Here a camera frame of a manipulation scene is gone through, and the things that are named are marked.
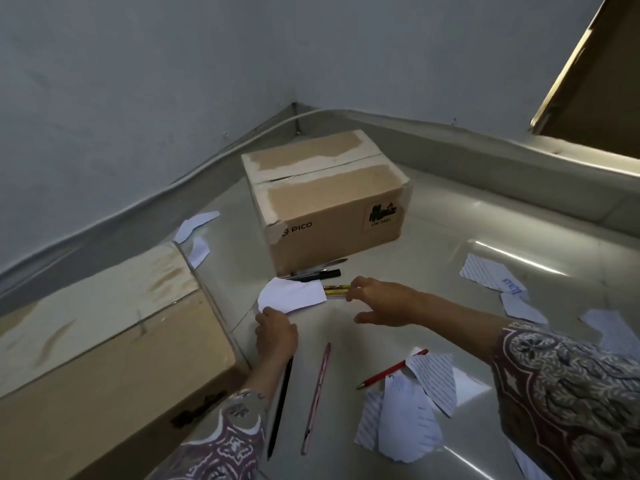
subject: black pencil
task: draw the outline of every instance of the black pencil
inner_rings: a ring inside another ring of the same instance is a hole
[[[284,379],[282,380],[282,391],[280,391],[280,397],[278,398],[278,408],[276,409],[276,418],[273,420],[273,428],[271,430],[271,437],[269,438],[269,448],[267,450],[267,461],[271,459],[273,449],[276,446],[276,439],[278,437],[278,428],[280,427],[280,418],[282,418],[282,409],[284,408],[284,400],[287,396],[287,386],[289,385],[289,377],[291,375],[291,366],[293,365],[293,357],[287,362],[287,368],[284,370]]]

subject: gray wall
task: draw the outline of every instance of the gray wall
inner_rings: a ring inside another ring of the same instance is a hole
[[[603,0],[270,0],[298,101],[523,141]]]
[[[260,0],[2,5],[0,272],[294,99]]]

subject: white cable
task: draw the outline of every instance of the white cable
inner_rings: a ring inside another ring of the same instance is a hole
[[[296,114],[295,116],[292,116],[286,120],[283,120],[279,123],[277,123],[276,125],[265,129],[263,132],[257,134],[256,136],[253,136],[252,138],[249,138],[247,141],[244,141],[240,144],[237,144],[231,148],[229,148],[227,151],[223,152],[223,153],[219,153],[217,155],[212,156],[210,159],[204,161],[203,163],[201,163],[201,165],[197,166],[196,168],[194,168],[193,170],[191,170],[190,172],[188,172],[186,175],[184,175],[183,177],[180,177],[178,180],[176,180],[174,183],[172,183],[171,185],[165,187],[164,189],[160,190],[159,192],[156,192],[152,195],[149,195],[148,197],[144,197],[142,199],[140,199],[137,202],[134,202],[128,206],[126,206],[124,209],[121,209],[119,211],[117,211],[116,213],[107,216],[107,217],[103,217],[101,218],[98,222],[94,222],[93,224],[90,224],[88,226],[83,227],[82,229],[75,231],[74,233],[71,233],[65,237],[62,237],[60,239],[58,239],[57,241],[54,241],[51,244],[47,244],[46,246],[43,246],[42,248],[40,248],[39,250],[33,252],[30,256],[20,259],[19,261],[7,266],[7,268],[5,268],[4,271],[2,271],[0,273],[0,277],[4,276],[5,274],[11,272],[13,269],[17,268],[18,266],[20,266],[22,263],[24,263],[25,261],[27,261],[28,259],[33,258],[36,255],[39,255],[43,252],[45,252],[48,249],[51,249],[53,247],[59,246],[62,243],[66,242],[66,241],[70,241],[71,239],[74,239],[76,237],[78,237],[80,234],[83,234],[89,230],[91,230],[92,228],[102,225],[105,222],[108,222],[112,219],[116,219],[117,217],[120,217],[121,215],[123,215],[124,213],[135,209],[136,207],[145,204],[155,198],[158,198],[162,195],[164,195],[167,192],[171,192],[171,190],[173,190],[176,187],[179,187],[180,185],[188,182],[190,179],[196,177],[197,175],[201,174],[204,170],[206,170],[208,167],[210,167],[211,165],[213,165],[214,163],[220,161],[222,158],[228,156],[229,154],[236,152],[242,148],[244,148],[245,146],[247,146],[248,144],[253,143],[255,140],[257,140],[258,138],[261,138],[262,136],[266,135],[267,133],[272,132],[274,129],[279,128],[287,123],[290,123],[292,121],[295,120],[299,120],[300,118],[304,118],[305,116],[311,116],[312,114],[317,114],[318,112],[326,112],[326,111],[345,111],[344,109],[314,109],[313,111],[308,111],[308,112],[304,112],[302,114]],[[48,265],[44,266],[44,268],[39,269],[36,273],[33,273],[32,275],[28,276],[27,278],[20,280],[18,283],[12,285],[10,288],[8,288],[7,290],[2,291],[2,293],[0,293],[0,298],[4,297],[5,295],[7,295],[8,293],[11,293],[11,291],[15,290],[16,288],[22,286],[23,284],[27,283],[28,281],[31,281],[32,279],[34,279],[36,276],[38,276],[41,273],[44,273],[46,270],[48,270],[50,267],[52,267],[53,265],[55,265],[56,263],[58,263],[60,260],[64,259],[66,256],[68,256],[69,254],[71,254],[72,252],[74,252],[76,249],[78,249],[79,246],[75,246],[71,249],[68,250],[68,252],[64,253],[62,256],[59,256],[57,258],[55,258],[51,263],[49,263]]]

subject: patterned sleeve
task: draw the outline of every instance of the patterned sleeve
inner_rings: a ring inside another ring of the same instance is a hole
[[[640,479],[640,363],[512,324],[492,371],[502,430],[551,478]]]
[[[147,480],[251,480],[264,446],[267,400],[246,389],[207,414]]]

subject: box flap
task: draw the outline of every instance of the box flap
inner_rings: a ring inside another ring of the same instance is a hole
[[[68,480],[213,379],[231,393],[223,374],[237,364],[203,291],[192,293],[0,399],[3,478]]]
[[[197,289],[171,243],[0,317],[0,397]]]
[[[379,154],[265,182],[256,185],[253,191],[264,222],[269,226],[395,190],[408,182],[407,176],[391,160]]]
[[[380,149],[362,130],[299,141],[242,155],[252,185],[344,165],[379,155]]]

